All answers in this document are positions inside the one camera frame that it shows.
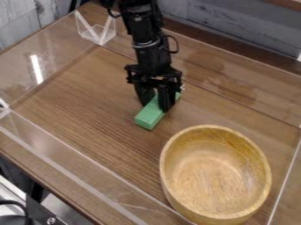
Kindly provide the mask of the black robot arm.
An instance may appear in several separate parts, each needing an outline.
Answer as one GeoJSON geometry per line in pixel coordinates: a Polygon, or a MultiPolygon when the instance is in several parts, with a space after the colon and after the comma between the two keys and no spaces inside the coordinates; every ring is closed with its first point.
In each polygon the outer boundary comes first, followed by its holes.
{"type": "Polygon", "coordinates": [[[113,18],[122,18],[131,46],[137,55],[137,64],[125,66],[127,83],[134,89],[144,105],[158,96],[160,109],[168,112],[176,105],[181,93],[182,72],[172,67],[169,38],[177,39],[162,31],[164,16],[158,0],[99,0],[113,18]]]}

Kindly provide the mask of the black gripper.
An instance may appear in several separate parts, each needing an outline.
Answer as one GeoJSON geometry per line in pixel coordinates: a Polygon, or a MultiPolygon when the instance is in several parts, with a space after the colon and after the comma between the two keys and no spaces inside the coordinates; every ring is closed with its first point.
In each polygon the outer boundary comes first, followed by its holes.
{"type": "Polygon", "coordinates": [[[172,66],[169,47],[136,47],[137,63],[125,66],[127,82],[134,89],[142,105],[148,105],[156,96],[161,110],[166,113],[176,105],[177,92],[181,92],[182,72],[172,66]]]}

